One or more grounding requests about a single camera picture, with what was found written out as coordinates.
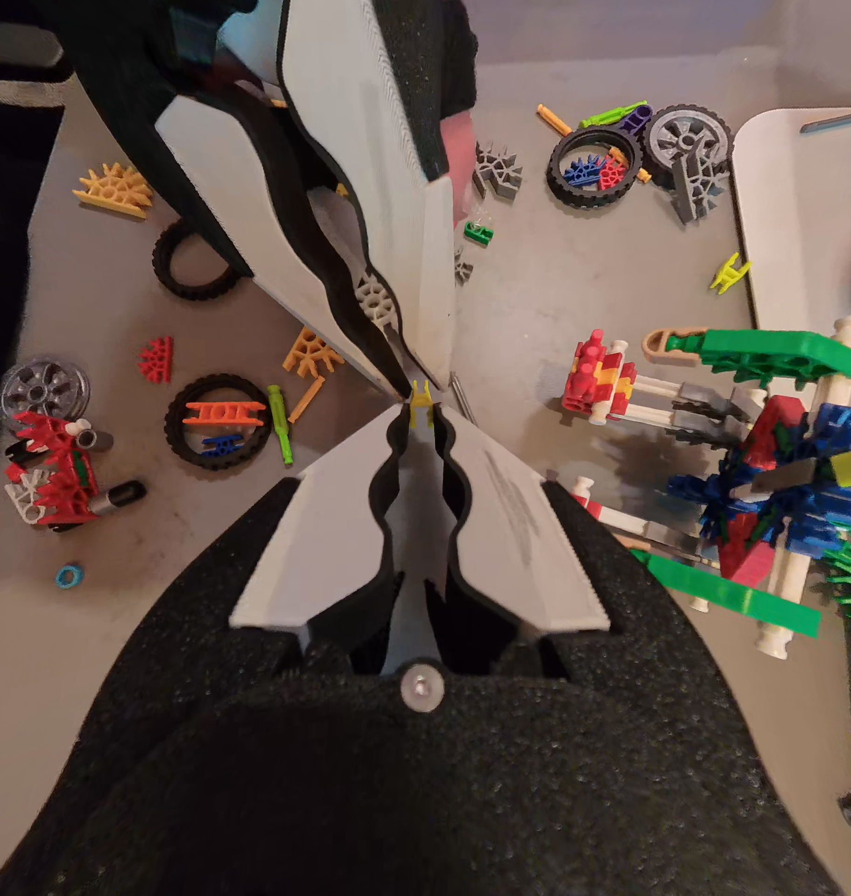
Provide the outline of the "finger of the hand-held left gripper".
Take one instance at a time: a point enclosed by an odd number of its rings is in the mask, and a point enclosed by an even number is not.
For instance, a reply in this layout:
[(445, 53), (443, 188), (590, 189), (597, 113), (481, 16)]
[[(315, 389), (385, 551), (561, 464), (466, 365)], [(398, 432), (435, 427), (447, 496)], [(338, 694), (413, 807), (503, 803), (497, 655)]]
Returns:
[(350, 190), (405, 349), (447, 388), (456, 293), (442, 18), (441, 2), (285, 2), (276, 58), (297, 123)]
[(176, 96), (155, 128), (255, 283), (375, 385), (408, 399), (408, 377), (319, 227), (279, 116), (227, 88), (213, 97)]

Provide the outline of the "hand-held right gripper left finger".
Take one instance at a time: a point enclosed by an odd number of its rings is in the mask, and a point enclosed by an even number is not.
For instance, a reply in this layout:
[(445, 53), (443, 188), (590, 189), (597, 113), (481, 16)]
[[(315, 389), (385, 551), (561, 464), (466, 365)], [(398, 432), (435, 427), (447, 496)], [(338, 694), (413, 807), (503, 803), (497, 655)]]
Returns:
[(387, 510), (399, 493), (407, 406), (307, 467), (230, 617), (355, 651), (389, 624), (394, 562)]

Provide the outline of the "thin grey rod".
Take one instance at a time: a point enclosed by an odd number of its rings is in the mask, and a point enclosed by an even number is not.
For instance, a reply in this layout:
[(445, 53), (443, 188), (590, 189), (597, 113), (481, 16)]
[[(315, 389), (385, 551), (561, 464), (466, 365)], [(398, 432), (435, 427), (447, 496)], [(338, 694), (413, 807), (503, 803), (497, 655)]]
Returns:
[(451, 370), (449, 375), (449, 385), (450, 391), (453, 394), (454, 400), (457, 404), (459, 413), (471, 424), (477, 426), (476, 417), (471, 408), (471, 405), (464, 394), (464, 390), (462, 384), (456, 374), (455, 371)]

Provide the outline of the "person's left hand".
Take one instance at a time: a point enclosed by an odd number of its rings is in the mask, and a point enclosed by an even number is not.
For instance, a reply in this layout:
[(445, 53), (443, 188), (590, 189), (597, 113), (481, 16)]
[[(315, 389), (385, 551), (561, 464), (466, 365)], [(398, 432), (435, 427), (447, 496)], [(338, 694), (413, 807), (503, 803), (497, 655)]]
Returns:
[(441, 121), (441, 134), (453, 187), (453, 224), (465, 219), (474, 199), (476, 137), (471, 111), (466, 109)]

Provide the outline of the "empty black toy tyre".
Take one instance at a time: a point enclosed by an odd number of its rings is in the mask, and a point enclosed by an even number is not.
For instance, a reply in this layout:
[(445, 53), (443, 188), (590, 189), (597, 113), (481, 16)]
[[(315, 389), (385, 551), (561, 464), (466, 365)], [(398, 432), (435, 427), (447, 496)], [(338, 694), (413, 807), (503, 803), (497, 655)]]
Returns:
[(173, 274), (173, 255), (186, 239), (196, 234), (197, 231), (186, 219), (179, 218), (174, 221), (162, 230), (155, 242), (152, 267), (159, 282), (174, 296), (204, 302), (224, 296), (235, 288), (244, 276), (231, 265), (227, 265), (219, 277), (205, 284), (192, 285), (178, 281)]

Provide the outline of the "yellow fan connector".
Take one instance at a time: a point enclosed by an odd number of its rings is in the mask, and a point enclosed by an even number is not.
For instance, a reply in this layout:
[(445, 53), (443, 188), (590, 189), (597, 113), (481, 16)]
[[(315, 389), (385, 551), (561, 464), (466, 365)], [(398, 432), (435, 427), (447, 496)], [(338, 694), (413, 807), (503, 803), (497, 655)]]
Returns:
[(73, 189), (72, 194), (83, 204), (133, 218), (147, 218), (146, 209), (153, 204), (154, 191), (132, 166), (124, 168), (120, 163), (103, 163), (100, 175), (89, 169), (87, 176), (79, 180), (83, 188)]

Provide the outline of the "light green rod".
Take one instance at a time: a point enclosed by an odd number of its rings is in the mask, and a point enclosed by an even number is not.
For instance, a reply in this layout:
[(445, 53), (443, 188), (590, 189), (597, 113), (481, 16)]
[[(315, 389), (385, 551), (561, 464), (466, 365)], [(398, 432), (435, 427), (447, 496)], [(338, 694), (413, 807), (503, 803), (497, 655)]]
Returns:
[(289, 423), (285, 412), (284, 395), (278, 385), (268, 385), (267, 395), (274, 433), (280, 445), (285, 467), (292, 467), (294, 465), (294, 454), (289, 439)]
[(647, 106), (646, 100), (641, 100), (638, 103), (634, 103), (629, 106), (617, 106), (615, 108), (608, 109), (602, 113), (582, 119), (578, 123), (578, 128), (584, 129), (590, 126), (616, 125), (621, 121), (622, 118), (625, 118), (627, 115), (631, 114), (633, 111), (642, 106)]

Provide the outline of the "dark grey snowflake connector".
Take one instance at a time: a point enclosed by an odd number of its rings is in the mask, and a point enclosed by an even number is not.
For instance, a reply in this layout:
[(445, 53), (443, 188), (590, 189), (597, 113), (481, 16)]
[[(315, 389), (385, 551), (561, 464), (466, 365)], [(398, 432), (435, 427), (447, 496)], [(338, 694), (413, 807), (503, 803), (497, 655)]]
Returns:
[(517, 165), (517, 154), (497, 152), (492, 145), (484, 148), (476, 142), (476, 165), (473, 185), (476, 194), (484, 199), (490, 186), (495, 194), (514, 201), (522, 184), (522, 168)]

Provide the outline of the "orange ladder piece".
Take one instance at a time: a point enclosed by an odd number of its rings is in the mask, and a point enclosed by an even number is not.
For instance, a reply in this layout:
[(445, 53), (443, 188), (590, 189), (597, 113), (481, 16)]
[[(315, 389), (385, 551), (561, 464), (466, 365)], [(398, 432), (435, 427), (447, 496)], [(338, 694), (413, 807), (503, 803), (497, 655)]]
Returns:
[(188, 401), (181, 423), (186, 427), (262, 427), (265, 404), (255, 400)]

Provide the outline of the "white snowflake connector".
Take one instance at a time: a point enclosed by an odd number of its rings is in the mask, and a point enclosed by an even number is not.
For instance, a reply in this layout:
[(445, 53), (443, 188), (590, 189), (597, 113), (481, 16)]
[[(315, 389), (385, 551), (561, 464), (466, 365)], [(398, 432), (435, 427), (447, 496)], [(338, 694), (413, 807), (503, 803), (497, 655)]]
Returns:
[(380, 331), (390, 327), (398, 331), (397, 308), (386, 286), (371, 273), (366, 273), (359, 280), (354, 297), (364, 311), (367, 319)]

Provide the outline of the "orange lattice connector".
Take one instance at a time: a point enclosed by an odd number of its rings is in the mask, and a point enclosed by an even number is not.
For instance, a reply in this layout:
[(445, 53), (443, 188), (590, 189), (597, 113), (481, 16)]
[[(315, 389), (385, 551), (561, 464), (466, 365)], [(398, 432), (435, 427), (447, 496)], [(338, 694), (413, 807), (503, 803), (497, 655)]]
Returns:
[(311, 376), (314, 379), (324, 377), (320, 370), (334, 373), (336, 364), (344, 364), (341, 355), (328, 346), (315, 332), (304, 327), (288, 351), (283, 362), (286, 372), (295, 371), (298, 376)]

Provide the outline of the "red toy model with tubes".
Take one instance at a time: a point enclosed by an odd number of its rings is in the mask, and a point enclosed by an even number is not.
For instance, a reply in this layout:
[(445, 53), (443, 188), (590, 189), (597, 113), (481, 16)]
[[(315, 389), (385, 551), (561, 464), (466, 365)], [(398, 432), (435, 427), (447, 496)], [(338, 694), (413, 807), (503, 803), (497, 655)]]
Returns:
[(93, 456), (113, 437), (88, 420), (66, 421), (34, 411), (14, 416), (17, 442), (6, 456), (5, 491), (20, 518), (35, 527), (66, 532), (142, 500), (143, 482), (100, 487)]

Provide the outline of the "grey pulley wheel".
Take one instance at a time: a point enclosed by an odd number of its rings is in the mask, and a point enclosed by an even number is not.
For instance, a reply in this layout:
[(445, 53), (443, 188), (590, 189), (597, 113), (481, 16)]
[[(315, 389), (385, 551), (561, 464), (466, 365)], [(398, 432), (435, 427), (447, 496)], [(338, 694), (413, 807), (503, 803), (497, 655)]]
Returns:
[(74, 421), (83, 418), (90, 396), (90, 381), (78, 365), (47, 355), (32, 357), (2, 376), (0, 421), (13, 430), (16, 415), (24, 411)]

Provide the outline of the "multicolour construction toy model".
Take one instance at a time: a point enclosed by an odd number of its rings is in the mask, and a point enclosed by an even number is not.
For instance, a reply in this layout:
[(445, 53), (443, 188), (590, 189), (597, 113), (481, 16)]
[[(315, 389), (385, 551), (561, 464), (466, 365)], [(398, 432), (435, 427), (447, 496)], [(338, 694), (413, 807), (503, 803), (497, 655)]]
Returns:
[(714, 605), (757, 621), (756, 648), (769, 657), (786, 659), (797, 634), (817, 636), (820, 613), (802, 603), (813, 563), (823, 564), (837, 610), (851, 622), (851, 316), (829, 337), (708, 328), (646, 335), (647, 362), (731, 374), (728, 395), (641, 375), (627, 349), (600, 329), (579, 342), (563, 409), (722, 452), (715, 471), (672, 476), (666, 487), (700, 508), (699, 531), (599, 504), (585, 476), (575, 499), (695, 609)]

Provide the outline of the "white board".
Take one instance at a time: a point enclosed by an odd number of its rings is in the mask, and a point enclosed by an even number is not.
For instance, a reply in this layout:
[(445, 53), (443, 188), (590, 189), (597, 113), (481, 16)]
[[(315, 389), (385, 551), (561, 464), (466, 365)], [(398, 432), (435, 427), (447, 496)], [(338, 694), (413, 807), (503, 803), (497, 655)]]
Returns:
[(777, 108), (736, 134), (732, 169), (756, 325), (832, 333), (851, 315), (851, 126), (800, 127), (849, 107)]

